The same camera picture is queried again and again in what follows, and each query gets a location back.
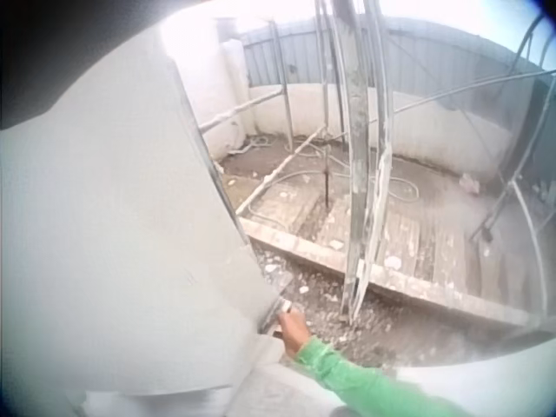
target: wooden beam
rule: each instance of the wooden beam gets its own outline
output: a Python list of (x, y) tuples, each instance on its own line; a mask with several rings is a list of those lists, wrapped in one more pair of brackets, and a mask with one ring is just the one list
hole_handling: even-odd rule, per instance
[[(241, 222), (245, 233), (251, 239), (338, 275), (345, 274), (346, 256), (343, 253), (248, 219), (242, 218)], [(533, 322), (533, 317), (525, 311), (463, 294), (438, 283), (404, 275), (378, 265), (373, 266), (369, 285), (374, 289), (404, 295), (434, 307), (488, 321), (513, 326), (526, 326)]]

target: green long-sleeve shirt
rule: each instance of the green long-sleeve shirt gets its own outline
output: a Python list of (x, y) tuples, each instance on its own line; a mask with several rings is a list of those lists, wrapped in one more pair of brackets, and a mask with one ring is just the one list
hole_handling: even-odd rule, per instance
[(347, 361), (314, 336), (295, 359), (322, 386), (335, 392), (362, 416), (469, 416), (446, 400), (427, 396), (415, 385), (391, 379), (378, 369), (359, 367)]

